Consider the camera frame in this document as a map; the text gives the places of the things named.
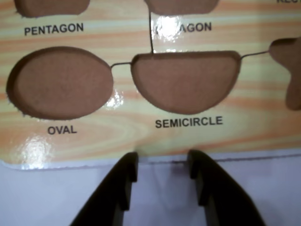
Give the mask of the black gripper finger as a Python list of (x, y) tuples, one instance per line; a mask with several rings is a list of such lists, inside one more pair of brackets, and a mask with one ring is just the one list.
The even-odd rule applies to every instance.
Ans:
[(190, 178), (208, 226), (258, 226), (259, 212), (244, 189), (212, 158), (189, 151)]
[(138, 176), (138, 153), (125, 154), (81, 208), (72, 226), (121, 226)]

